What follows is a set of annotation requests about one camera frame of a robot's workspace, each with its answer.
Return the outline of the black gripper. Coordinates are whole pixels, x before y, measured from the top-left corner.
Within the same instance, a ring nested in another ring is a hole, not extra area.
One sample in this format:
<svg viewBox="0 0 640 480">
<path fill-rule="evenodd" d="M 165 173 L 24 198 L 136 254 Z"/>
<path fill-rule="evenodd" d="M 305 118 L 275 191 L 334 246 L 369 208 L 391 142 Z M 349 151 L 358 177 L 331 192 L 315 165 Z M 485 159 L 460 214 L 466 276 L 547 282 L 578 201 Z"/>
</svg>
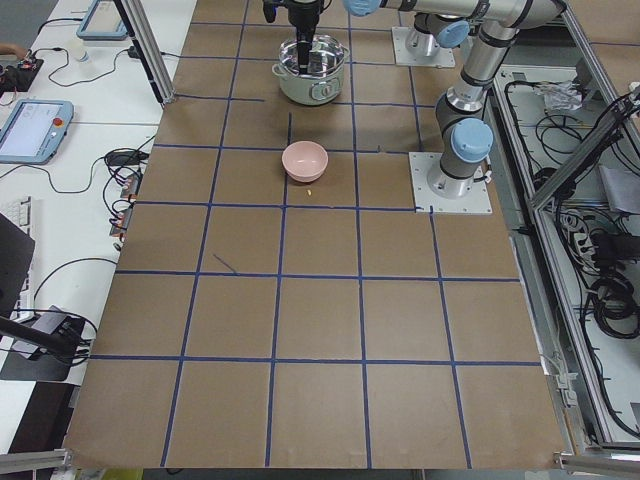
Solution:
<svg viewBox="0 0 640 480">
<path fill-rule="evenodd" d="M 308 73 L 310 52 L 315 35 L 314 24 L 298 24 L 296 28 L 296 45 L 299 74 Z"/>
</svg>

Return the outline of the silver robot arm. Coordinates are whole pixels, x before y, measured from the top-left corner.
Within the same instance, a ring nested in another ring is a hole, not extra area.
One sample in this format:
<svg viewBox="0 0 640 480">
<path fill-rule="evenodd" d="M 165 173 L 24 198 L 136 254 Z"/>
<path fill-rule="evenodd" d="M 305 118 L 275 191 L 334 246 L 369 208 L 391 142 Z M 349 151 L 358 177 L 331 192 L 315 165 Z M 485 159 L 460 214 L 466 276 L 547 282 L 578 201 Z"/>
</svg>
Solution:
<svg viewBox="0 0 640 480">
<path fill-rule="evenodd" d="M 322 9 L 321 1 L 286 1 L 289 23 L 296 29 L 299 73 L 308 73 L 310 51 Z"/>
<path fill-rule="evenodd" d="M 414 11 L 440 46 L 459 45 L 468 35 L 470 20 L 481 22 L 458 82 L 436 104 L 436 118 L 444 143 L 439 164 L 427 174 L 438 196 L 458 199 L 471 188 L 479 164 L 486 159 L 493 132 L 481 119 L 485 94 L 507 51 L 521 30 L 546 24 L 563 13 L 563 1 L 345 1 L 352 15 L 364 17 L 381 9 Z"/>
</svg>

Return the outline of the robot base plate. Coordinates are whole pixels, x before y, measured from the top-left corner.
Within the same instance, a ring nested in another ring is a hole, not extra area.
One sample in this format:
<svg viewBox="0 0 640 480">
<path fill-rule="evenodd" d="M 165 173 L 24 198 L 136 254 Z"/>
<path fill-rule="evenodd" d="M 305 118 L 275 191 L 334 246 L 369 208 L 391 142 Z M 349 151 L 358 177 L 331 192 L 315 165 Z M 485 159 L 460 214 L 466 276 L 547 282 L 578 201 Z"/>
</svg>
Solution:
<svg viewBox="0 0 640 480">
<path fill-rule="evenodd" d="M 441 170 L 441 153 L 410 152 L 409 165 L 417 213 L 490 215 L 491 201 L 481 163 L 472 177 L 453 179 Z"/>
</svg>

